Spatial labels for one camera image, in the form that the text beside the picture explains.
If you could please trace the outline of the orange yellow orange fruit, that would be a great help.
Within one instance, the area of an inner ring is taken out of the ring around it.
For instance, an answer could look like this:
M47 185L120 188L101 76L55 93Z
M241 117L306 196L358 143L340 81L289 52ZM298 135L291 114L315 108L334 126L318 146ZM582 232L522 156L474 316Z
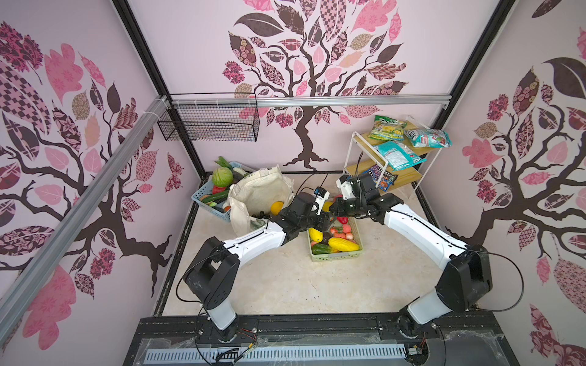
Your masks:
M279 215L279 213L283 209L283 207L284 207L284 202L283 201L276 201L270 207L270 213L271 213L271 215L273 215L273 216Z

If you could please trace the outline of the beige canvas grocery bag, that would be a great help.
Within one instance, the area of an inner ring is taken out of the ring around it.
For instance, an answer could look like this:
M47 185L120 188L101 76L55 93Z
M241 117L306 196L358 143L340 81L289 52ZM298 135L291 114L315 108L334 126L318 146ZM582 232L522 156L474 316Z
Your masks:
M230 187L230 223L237 236L253 231L254 214L270 213L277 201L288 206L294 198L294 181L282 174L279 166L251 173Z

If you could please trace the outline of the light green plastic basket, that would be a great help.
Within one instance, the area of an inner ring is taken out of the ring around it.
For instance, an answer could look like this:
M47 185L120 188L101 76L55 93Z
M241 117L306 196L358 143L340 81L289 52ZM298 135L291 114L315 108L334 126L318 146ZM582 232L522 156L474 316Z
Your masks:
M355 218L336 218L325 231L311 228L307 236L312 262L353 259L363 252Z

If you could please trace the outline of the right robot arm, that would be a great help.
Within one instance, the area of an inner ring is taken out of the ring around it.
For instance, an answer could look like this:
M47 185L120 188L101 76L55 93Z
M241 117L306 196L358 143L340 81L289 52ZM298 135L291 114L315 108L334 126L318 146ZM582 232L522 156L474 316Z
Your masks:
M341 197L331 213L336 217L368 218L409 239L442 270L435 288L403 307L398 327L407 337L439 317L465 312L493 288L490 260L484 249L466 244L415 213L401 198L381 195L369 174L342 175L336 182Z

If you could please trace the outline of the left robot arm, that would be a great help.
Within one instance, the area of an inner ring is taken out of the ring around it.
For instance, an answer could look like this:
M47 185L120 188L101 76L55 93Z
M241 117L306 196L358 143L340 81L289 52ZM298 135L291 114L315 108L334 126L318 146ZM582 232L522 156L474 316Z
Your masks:
M182 282L198 298L221 341L231 341L240 328L229 300L239 268L310 228L325 230L331 220L323 209L329 196L322 187L312 194L300 192L259 229L235 239L221 241L213 236L204 241Z

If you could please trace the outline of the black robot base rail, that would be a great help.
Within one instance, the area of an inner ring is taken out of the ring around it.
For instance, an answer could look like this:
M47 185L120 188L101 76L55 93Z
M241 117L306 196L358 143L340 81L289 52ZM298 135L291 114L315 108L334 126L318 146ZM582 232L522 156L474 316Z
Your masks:
M151 317L140 321L125 365L143 365L150 349L256 346L402 344L405 360L280 362L274 365L517 365L496 318L487 312L447 315L424 326L413 339L398 331L395 313L248 315L238 317L229 342L218 338L205 315Z

